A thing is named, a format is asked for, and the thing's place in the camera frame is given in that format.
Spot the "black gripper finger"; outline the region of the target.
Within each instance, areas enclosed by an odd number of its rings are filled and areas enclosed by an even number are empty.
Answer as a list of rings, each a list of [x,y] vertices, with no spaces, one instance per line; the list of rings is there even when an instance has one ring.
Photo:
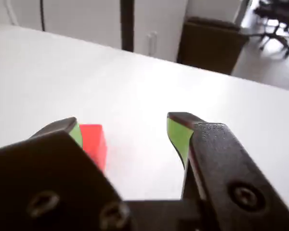
[[[130,231],[131,212],[82,148],[74,117],[0,148],[0,231]]]
[[[167,135],[185,170],[182,198],[195,199],[200,231],[289,231],[289,209],[223,123],[169,112]]]

